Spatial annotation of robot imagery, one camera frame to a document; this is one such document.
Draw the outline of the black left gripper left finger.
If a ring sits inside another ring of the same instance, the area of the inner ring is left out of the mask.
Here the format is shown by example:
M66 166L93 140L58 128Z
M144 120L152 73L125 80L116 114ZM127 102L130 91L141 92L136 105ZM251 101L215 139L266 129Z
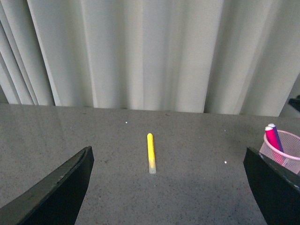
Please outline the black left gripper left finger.
M94 157L83 148L0 209L2 225L73 225L85 198Z

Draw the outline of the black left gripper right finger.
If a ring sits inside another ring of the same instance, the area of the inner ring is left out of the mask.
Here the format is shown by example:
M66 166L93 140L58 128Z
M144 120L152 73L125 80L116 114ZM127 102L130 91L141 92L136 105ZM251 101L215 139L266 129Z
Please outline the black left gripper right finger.
M300 177L256 149L243 161L255 201L269 225L300 223Z

